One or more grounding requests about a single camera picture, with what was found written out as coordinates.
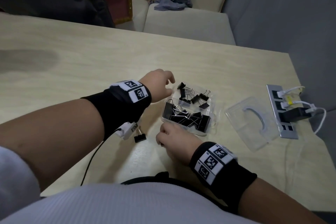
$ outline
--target wristband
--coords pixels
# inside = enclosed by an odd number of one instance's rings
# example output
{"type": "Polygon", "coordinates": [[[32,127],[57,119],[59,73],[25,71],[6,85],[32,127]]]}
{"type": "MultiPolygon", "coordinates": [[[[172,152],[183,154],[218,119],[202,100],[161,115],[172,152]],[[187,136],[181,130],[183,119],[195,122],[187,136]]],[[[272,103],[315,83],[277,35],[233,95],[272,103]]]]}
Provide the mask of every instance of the wristband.
{"type": "Polygon", "coordinates": [[[256,174],[238,164],[235,154],[213,142],[205,142],[197,148],[189,167],[233,213],[238,212],[242,194],[257,178],[256,174]]]}
{"type": "Polygon", "coordinates": [[[137,122],[152,101],[148,88],[135,80],[117,82],[103,92],[82,98],[98,110],[104,123],[104,140],[125,122],[137,122]]]}

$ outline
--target power adapter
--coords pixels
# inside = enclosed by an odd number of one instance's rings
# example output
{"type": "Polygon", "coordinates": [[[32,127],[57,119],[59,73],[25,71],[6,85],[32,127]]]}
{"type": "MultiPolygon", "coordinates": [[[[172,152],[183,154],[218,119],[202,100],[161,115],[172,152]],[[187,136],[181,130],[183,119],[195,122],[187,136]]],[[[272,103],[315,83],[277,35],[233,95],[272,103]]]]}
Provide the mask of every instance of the power adapter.
{"type": "Polygon", "coordinates": [[[311,113],[306,113],[306,107],[296,107],[286,112],[279,113],[282,122],[296,122],[299,120],[308,119],[312,116],[311,113]]]}

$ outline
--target gray wall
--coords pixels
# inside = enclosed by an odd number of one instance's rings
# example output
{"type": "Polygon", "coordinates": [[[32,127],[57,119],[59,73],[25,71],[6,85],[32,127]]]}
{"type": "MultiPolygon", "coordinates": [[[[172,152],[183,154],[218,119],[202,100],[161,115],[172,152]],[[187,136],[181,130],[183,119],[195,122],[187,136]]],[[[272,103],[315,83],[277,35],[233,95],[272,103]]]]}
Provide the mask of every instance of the gray wall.
{"type": "Polygon", "coordinates": [[[318,136],[336,163],[336,0],[226,0],[222,12],[238,46],[289,53],[301,99],[328,111],[318,136]]]}

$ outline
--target white cushion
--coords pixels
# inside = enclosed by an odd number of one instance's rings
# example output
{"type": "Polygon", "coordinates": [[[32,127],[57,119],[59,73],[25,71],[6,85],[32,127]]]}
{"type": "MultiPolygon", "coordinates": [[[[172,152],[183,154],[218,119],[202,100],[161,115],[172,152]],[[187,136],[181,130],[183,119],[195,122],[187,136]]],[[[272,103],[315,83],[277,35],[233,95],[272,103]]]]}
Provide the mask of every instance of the white cushion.
{"type": "Polygon", "coordinates": [[[118,24],[115,27],[118,29],[142,32],[145,26],[148,6],[149,4],[146,0],[132,0],[133,20],[118,24]]]}
{"type": "Polygon", "coordinates": [[[226,14],[193,8],[156,11],[155,5],[148,9],[146,33],[236,45],[226,14]]]}

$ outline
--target plastic lid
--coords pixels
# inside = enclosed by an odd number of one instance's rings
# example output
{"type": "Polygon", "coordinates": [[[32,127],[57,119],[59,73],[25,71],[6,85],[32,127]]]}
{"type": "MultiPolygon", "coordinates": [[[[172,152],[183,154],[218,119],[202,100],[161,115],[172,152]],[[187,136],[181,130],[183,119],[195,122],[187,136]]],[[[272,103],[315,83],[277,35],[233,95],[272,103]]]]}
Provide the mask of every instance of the plastic lid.
{"type": "Polygon", "coordinates": [[[226,109],[231,125],[251,151],[257,151],[283,130],[275,116],[255,97],[249,97],[226,109]]]}

